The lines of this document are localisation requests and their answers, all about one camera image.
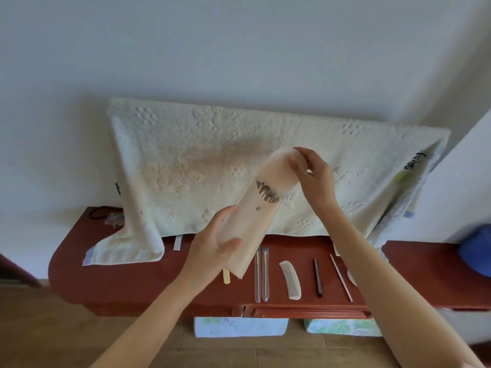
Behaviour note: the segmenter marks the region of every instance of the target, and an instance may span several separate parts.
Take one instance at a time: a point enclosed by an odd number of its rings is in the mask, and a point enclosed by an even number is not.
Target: red wooden table
[[[96,315],[140,315],[177,276],[186,260],[193,235],[185,235],[181,250],[173,251],[174,237],[165,237],[160,261],[114,266],[82,266],[88,249],[117,229],[103,220],[91,220],[89,207],[80,217],[50,262],[52,290],[69,303],[81,304]],[[224,284],[220,274],[194,298],[187,316],[253,316],[291,318],[366,318],[370,311],[346,275],[340,257],[338,267],[353,302],[349,302],[329,254],[328,236],[291,237],[267,235],[262,246],[270,248],[270,298],[254,300],[254,268],[251,263],[239,280],[231,275]],[[392,241],[384,246],[392,266],[437,308],[491,309],[491,278],[470,269],[458,256],[456,245]],[[312,260],[317,258],[324,296],[317,297]],[[289,260],[302,287],[298,301],[288,298],[279,262]]]

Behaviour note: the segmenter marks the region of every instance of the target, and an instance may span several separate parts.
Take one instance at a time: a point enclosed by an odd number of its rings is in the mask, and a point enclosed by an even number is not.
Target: forearm
[[[402,367],[482,367],[439,313],[377,253],[339,209],[319,218]]]
[[[91,367],[148,367],[194,294],[177,278]]]

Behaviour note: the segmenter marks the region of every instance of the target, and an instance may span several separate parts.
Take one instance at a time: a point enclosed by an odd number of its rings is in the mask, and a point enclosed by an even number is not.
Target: black cord
[[[101,209],[111,209],[111,210],[117,210],[117,211],[122,210],[122,208],[116,208],[115,206],[102,205],[102,206],[98,206],[97,208],[94,208],[93,210],[91,210],[89,213],[89,218],[94,220],[94,221],[97,219],[106,219],[108,216],[107,214],[105,216],[94,217],[94,213],[97,212],[98,210],[101,210]]]

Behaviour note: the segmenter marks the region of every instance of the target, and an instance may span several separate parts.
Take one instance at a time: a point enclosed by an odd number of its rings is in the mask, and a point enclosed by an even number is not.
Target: person
[[[307,161],[305,172],[290,159],[305,198],[322,221],[351,272],[382,335],[403,367],[483,367],[440,314],[387,263],[348,221],[336,201],[333,173],[311,149],[296,147]],[[177,278],[110,346],[92,368],[145,368],[169,336],[184,308],[222,271],[242,244],[239,238],[218,247],[216,234],[236,206],[213,216],[194,237]]]

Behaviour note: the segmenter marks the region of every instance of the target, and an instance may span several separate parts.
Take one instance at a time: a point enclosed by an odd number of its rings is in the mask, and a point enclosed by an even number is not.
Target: white cloth
[[[450,134],[426,126],[121,98],[110,100],[108,114],[121,161],[125,227],[99,242],[87,265],[159,260],[161,236],[203,229],[217,210],[236,202],[253,171],[280,147],[312,148],[328,161],[342,210],[368,236],[383,216],[401,215],[394,207],[404,212]],[[300,185],[281,204],[268,234],[328,234]],[[381,245],[380,232],[372,239]]]

